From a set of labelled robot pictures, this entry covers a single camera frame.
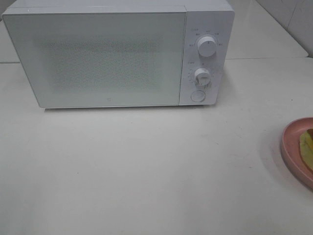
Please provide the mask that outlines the toy sandwich with cheese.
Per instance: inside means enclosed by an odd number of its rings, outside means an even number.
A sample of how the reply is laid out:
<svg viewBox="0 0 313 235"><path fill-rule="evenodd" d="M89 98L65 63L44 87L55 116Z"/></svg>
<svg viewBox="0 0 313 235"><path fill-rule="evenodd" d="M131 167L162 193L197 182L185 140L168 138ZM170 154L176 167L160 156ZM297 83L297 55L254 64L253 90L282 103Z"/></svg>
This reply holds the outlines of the toy sandwich with cheese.
<svg viewBox="0 0 313 235"><path fill-rule="evenodd" d="M300 155L309 170L313 170L313 130L308 129L299 138Z"/></svg>

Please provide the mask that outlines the lower white timer knob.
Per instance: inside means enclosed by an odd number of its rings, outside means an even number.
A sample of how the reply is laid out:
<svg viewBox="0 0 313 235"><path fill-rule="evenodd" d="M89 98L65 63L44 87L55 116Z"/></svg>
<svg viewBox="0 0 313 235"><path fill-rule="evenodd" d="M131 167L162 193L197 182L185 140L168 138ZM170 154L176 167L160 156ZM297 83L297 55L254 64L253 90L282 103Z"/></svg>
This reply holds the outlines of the lower white timer knob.
<svg viewBox="0 0 313 235"><path fill-rule="evenodd" d="M206 86L211 80L211 72L205 68L199 68L194 72L195 84Z"/></svg>

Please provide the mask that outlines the upper white power knob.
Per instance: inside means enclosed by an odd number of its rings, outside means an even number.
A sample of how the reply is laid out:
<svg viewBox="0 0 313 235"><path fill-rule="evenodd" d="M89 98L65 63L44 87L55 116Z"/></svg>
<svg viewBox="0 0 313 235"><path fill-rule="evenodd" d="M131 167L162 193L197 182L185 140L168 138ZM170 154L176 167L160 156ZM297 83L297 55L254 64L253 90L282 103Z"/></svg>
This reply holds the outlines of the upper white power knob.
<svg viewBox="0 0 313 235"><path fill-rule="evenodd" d="M198 40L197 47L199 55L210 57L217 50L216 40L212 36L203 36Z"/></svg>

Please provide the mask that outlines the pink round plate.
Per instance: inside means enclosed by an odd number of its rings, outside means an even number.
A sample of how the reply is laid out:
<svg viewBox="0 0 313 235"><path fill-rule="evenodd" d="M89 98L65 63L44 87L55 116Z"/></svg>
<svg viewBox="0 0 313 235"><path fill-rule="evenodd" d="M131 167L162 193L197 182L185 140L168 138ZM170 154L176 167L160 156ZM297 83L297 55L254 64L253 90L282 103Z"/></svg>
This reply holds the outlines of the pink round plate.
<svg viewBox="0 0 313 235"><path fill-rule="evenodd" d="M281 137L281 156L292 175L310 190L313 190L313 171L301 159L300 136L313 128L313 118L304 117L289 123Z"/></svg>

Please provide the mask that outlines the white microwave oven body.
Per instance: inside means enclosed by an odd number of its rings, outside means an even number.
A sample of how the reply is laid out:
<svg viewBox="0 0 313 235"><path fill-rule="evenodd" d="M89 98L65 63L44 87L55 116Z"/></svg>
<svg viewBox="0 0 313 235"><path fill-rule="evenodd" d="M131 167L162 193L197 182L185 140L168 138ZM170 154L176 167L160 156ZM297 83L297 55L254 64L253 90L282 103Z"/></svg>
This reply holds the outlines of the white microwave oven body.
<svg viewBox="0 0 313 235"><path fill-rule="evenodd" d="M235 16L225 0L18 0L4 11L2 19L4 21L6 15L140 13L185 14L179 102L173 106L214 104ZM198 53L197 42L203 36L216 40L217 50L210 57ZM194 72L199 68L211 72L211 80L206 86L195 84ZM205 100L193 102L191 94L194 91L204 91Z"/></svg>

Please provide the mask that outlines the round white door button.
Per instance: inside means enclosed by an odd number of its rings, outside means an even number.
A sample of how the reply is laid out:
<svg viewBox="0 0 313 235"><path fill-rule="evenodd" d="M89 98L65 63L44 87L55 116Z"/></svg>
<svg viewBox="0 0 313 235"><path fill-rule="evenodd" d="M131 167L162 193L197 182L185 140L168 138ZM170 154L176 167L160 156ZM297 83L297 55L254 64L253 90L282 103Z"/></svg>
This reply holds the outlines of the round white door button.
<svg viewBox="0 0 313 235"><path fill-rule="evenodd" d="M203 102L205 100L205 92L204 91L194 91L194 92L192 92L191 100L193 102Z"/></svg>

